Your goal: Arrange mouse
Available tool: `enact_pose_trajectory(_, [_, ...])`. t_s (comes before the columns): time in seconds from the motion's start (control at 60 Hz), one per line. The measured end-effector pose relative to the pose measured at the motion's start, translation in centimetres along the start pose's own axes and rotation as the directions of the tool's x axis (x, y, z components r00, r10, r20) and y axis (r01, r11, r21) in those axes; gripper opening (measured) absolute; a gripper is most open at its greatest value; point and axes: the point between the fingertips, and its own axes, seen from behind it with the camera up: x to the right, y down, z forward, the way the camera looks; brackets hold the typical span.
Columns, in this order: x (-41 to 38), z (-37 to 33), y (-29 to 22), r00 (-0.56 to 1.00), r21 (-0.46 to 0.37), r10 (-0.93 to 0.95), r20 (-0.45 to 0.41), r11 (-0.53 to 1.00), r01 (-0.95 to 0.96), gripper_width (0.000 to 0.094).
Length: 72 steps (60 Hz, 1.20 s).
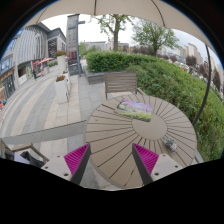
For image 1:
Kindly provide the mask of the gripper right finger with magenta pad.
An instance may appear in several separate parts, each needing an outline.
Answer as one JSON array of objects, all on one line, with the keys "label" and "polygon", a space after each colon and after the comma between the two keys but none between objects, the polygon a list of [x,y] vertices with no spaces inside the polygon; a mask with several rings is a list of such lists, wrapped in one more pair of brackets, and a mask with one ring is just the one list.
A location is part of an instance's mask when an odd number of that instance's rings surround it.
[{"label": "gripper right finger with magenta pad", "polygon": [[151,150],[132,144],[132,154],[144,185],[182,169],[182,166],[167,154],[156,154]]}]

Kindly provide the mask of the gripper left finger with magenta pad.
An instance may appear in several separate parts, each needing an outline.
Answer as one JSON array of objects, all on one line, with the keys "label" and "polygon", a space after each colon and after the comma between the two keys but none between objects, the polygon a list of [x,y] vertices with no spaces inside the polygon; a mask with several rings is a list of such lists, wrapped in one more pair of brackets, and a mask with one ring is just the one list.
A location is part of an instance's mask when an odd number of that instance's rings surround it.
[{"label": "gripper left finger with magenta pad", "polygon": [[91,154],[91,146],[85,144],[64,156],[56,156],[42,169],[79,185]]}]

